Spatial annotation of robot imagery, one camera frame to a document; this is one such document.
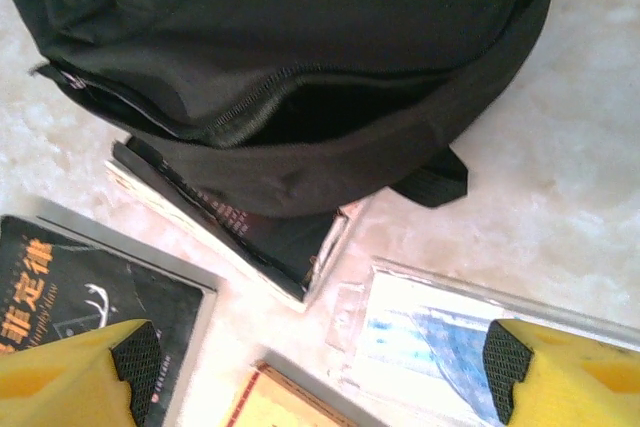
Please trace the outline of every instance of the clear plastic case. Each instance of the clear plastic case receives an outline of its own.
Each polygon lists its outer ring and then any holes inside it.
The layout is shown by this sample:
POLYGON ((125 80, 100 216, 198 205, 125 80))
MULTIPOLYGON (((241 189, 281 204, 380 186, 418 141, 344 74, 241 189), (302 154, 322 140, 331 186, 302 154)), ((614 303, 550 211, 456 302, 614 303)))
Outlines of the clear plastic case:
POLYGON ((482 363, 492 320, 518 318, 640 351, 640 331, 478 285, 373 262, 342 284, 327 335, 332 380, 436 426, 501 426, 482 363))

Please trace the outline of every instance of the book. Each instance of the book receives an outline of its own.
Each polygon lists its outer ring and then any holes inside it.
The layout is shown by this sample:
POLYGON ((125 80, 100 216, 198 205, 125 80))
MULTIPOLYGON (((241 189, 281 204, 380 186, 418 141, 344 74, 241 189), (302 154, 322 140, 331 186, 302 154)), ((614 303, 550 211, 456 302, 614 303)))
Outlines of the book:
POLYGON ((233 208, 188 185, 135 137, 116 142, 107 170, 115 182, 174 222, 290 308, 304 312, 320 291, 367 200, 293 219, 233 208))
POLYGON ((342 413, 261 361, 247 376, 221 427, 357 427, 342 413))
POLYGON ((145 425, 173 426, 213 312, 215 279, 88 219, 79 226, 0 218, 0 353, 151 320, 162 364, 145 425), (88 237, 90 227, 112 243, 88 237), (159 262, 137 256, 145 249, 159 262))

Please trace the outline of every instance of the black book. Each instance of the black book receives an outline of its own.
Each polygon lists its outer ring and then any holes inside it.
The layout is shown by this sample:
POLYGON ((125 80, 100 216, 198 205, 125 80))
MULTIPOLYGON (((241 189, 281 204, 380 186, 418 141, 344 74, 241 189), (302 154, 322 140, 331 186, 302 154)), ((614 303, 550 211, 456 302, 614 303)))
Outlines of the black book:
POLYGON ((131 194, 304 311, 345 241, 344 211, 276 219, 235 209, 188 185, 141 140, 116 142, 110 174, 131 194))
POLYGON ((173 426, 212 313, 215 280, 133 239, 101 232, 111 245, 43 219, 0 219, 0 350, 10 355, 149 319, 163 357, 145 425, 173 426), (160 262, 137 258, 134 251, 160 262), (190 273, 194 278, 187 278, 190 273))

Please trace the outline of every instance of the yellow book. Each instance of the yellow book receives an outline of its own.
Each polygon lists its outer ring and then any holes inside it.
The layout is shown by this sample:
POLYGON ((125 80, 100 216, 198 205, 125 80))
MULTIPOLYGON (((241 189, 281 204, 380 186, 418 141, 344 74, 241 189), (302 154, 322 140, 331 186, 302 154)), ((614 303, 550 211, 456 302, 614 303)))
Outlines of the yellow book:
POLYGON ((266 362, 236 395, 220 427, 357 427, 266 362))

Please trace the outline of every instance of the yellow object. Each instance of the yellow object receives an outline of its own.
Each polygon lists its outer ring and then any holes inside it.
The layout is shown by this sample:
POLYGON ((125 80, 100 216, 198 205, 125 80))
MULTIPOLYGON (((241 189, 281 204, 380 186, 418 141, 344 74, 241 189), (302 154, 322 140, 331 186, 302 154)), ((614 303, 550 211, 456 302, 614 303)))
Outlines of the yellow object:
POLYGON ((150 325, 122 322, 0 357, 0 427, 135 426, 112 350, 130 354, 127 339, 150 325))
POLYGON ((220 427, 357 427, 266 362, 238 392, 220 427))
POLYGON ((533 352, 513 385, 513 427, 640 426, 640 353, 518 320, 499 324, 533 352))

